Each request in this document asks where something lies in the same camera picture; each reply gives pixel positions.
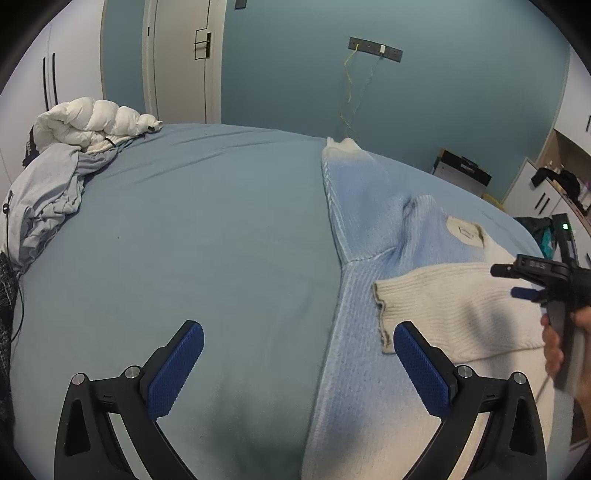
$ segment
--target blue gripper pad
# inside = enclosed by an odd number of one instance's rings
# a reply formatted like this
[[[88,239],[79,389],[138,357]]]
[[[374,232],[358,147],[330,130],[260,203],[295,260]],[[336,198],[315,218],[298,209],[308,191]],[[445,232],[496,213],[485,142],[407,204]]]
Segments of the blue gripper pad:
[[[436,417],[447,417],[450,411],[447,382],[406,327],[406,323],[410,322],[399,323],[394,329],[394,350],[427,411]],[[426,347],[432,348],[422,336],[421,339]]]
[[[148,416],[153,421],[169,414],[185,380],[203,351],[203,328],[192,320],[187,322],[177,332],[173,340],[166,347],[156,350],[146,363],[147,366],[152,358],[158,359],[159,353],[169,353],[167,358],[160,363],[160,369],[154,372],[153,379],[147,385],[145,400]]]
[[[533,288],[513,287],[511,296],[514,299],[536,301],[540,298],[540,292]]]

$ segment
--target gray cloth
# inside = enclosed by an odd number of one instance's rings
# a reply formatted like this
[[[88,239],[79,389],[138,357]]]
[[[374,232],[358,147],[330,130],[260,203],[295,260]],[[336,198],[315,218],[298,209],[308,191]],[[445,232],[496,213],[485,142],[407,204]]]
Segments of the gray cloth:
[[[17,177],[9,201],[8,252],[13,269],[22,274],[41,254],[67,215],[78,211],[84,176],[110,163],[122,147],[86,154],[79,147],[53,144]],[[7,252],[6,223],[2,250]]]

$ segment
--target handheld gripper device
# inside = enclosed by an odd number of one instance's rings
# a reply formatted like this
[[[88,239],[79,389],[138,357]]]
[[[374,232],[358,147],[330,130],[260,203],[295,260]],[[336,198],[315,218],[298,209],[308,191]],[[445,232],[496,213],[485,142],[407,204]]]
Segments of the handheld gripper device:
[[[156,423],[168,415],[203,350],[201,325],[187,320],[143,367],[118,377],[70,381],[57,431],[56,480],[137,480],[109,418],[121,415],[129,438],[154,480],[195,480]]]
[[[454,366],[412,322],[394,330],[394,349],[427,411],[441,419],[431,441],[404,480],[446,480],[479,413],[490,412],[465,480],[545,480],[546,454],[540,417],[527,377],[480,377]]]
[[[544,287],[542,290],[514,287],[511,296],[539,303],[546,308],[550,325],[561,338],[564,363],[554,386],[575,396],[583,369],[585,332],[577,327],[570,313],[591,306],[591,270],[581,268],[569,218],[565,213],[552,216],[562,262],[517,255],[511,264],[495,264],[493,277],[522,278]]]

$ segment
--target door lock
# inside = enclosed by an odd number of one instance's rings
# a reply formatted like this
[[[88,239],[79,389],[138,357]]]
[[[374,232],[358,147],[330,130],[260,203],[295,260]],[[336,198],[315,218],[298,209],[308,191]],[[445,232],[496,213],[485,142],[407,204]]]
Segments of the door lock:
[[[212,33],[205,30],[195,30],[195,42],[193,43],[195,60],[208,59],[212,49]],[[205,56],[198,57],[197,50],[205,49]]]

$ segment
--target bed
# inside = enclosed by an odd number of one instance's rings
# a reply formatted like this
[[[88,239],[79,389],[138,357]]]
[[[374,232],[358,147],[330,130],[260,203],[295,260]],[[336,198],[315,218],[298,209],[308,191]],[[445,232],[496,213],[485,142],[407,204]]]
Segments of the bed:
[[[168,125],[87,183],[79,213],[22,278],[15,445],[36,478],[53,478],[71,377],[143,364],[186,319],[203,325],[205,348],[159,421],[179,455],[203,479],[300,477],[340,286],[325,145],[282,131]],[[375,158],[510,253],[540,254],[492,205]],[[115,427],[136,476],[147,478]]]

